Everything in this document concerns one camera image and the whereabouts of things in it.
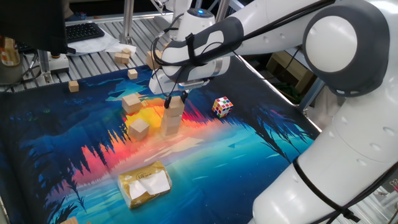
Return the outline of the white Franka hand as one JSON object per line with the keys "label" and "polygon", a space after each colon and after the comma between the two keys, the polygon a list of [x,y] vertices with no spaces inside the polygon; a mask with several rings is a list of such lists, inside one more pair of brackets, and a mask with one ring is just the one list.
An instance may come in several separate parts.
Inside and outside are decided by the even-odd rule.
{"label": "white Franka hand", "polygon": [[[164,94],[168,95],[171,92],[175,91],[183,91],[181,95],[181,100],[184,103],[185,100],[188,98],[188,91],[185,91],[180,84],[176,84],[168,76],[164,73],[163,70],[156,70],[152,72],[152,76],[149,82],[149,88],[151,92],[155,95]],[[168,109],[170,106],[172,97],[167,96],[164,102],[164,108]]]}

